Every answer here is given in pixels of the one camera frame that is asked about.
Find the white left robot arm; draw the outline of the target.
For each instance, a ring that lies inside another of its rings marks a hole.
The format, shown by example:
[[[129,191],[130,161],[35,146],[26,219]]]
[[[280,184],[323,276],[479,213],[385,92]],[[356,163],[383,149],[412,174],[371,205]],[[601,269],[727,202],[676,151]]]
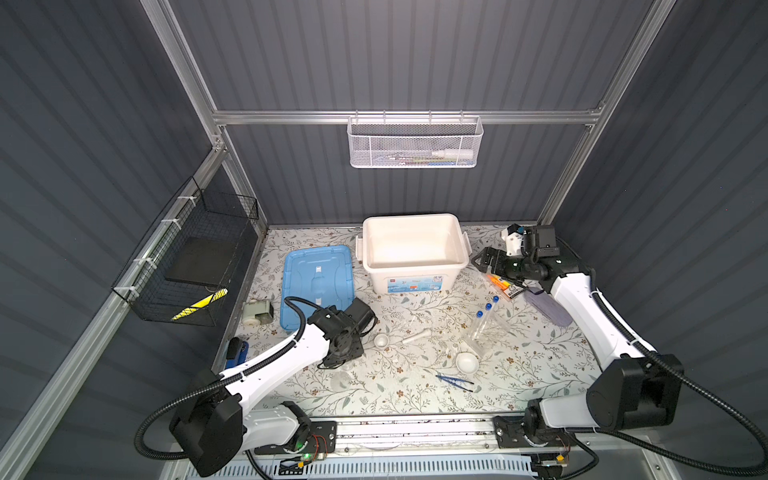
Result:
[[[344,310],[296,296],[286,297],[284,304],[300,320],[292,336],[248,362],[208,373],[207,391],[174,412],[169,430],[203,477],[244,450],[268,445],[297,449],[304,441],[306,414],[289,401],[271,409],[261,409],[261,401],[306,367],[336,369],[360,358],[363,338],[377,321],[373,309],[358,298]]]

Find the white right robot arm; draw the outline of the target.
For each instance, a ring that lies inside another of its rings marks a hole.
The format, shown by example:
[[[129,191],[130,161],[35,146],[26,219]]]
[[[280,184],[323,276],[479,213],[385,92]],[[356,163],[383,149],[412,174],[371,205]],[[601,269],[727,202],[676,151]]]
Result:
[[[552,226],[513,224],[503,229],[503,249],[485,247],[470,262],[525,288],[535,282],[586,338],[601,373],[582,394],[529,402],[522,430],[533,444],[558,430],[621,431],[666,426],[677,410],[683,372],[673,355],[656,351],[604,299],[593,269],[559,238]]]

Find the white plastic storage box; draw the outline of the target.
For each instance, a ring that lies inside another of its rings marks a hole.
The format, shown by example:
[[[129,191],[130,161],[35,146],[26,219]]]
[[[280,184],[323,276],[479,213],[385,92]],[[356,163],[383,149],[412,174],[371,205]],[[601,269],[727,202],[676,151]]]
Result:
[[[449,213],[370,217],[355,238],[355,256],[379,295],[449,290],[471,253]]]

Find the small white porcelain dish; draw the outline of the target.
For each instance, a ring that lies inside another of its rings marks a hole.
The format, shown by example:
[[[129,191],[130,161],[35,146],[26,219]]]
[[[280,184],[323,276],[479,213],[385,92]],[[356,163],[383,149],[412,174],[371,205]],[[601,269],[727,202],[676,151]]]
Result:
[[[376,348],[384,349],[388,347],[389,344],[390,344],[390,339],[389,339],[389,336],[386,334],[378,334],[374,338],[374,345]]]

